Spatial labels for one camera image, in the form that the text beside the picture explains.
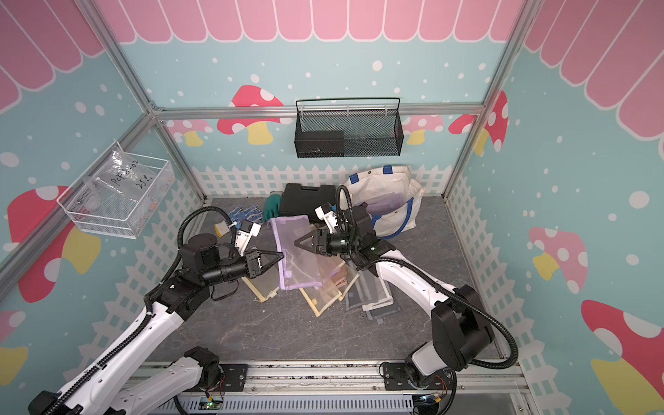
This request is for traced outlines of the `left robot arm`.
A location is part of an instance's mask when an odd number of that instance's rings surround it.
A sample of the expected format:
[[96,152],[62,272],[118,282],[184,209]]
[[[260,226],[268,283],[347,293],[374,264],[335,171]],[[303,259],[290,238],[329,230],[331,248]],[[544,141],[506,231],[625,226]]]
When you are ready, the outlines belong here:
[[[230,242],[221,244],[212,233],[184,238],[188,224],[206,212],[216,212],[230,226]],[[178,394],[192,388],[207,391],[226,379],[219,358],[195,347],[161,373],[136,387],[124,385],[170,334],[212,298],[216,285],[257,278],[276,266],[283,254],[259,249],[239,249],[240,235],[249,225],[232,224],[219,207],[201,207],[188,215],[178,229],[176,258],[160,283],[147,292],[144,307],[133,323],[85,371],[58,392],[42,391],[29,403],[31,414],[148,414]]]

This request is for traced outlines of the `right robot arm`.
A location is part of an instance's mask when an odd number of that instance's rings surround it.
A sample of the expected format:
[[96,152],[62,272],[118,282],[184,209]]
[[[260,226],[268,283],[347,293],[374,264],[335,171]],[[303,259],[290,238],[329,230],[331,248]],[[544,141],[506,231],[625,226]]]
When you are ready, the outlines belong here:
[[358,270],[395,286],[429,314],[432,339],[406,357],[401,371],[408,382],[420,388],[444,371],[515,366],[516,340],[484,309],[479,294],[469,285],[444,283],[416,266],[389,237],[378,235],[366,204],[342,205],[349,200],[349,190],[340,186],[334,205],[325,203],[316,209],[323,227],[300,236],[294,245],[312,254],[350,260]]

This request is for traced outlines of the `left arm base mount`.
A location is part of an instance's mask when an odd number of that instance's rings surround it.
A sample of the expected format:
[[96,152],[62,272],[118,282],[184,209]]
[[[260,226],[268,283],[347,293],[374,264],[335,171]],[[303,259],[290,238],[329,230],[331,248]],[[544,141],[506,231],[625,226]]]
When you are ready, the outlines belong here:
[[243,392],[247,381],[247,364],[208,364],[193,387],[185,389],[193,392]]

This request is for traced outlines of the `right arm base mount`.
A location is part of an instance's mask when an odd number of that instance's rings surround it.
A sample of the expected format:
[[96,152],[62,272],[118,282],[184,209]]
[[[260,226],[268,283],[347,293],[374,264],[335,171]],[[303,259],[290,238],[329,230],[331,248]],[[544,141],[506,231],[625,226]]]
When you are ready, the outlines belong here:
[[379,375],[387,391],[447,391],[456,387],[450,371],[441,369],[432,375],[422,375],[416,368],[405,362],[380,363]]

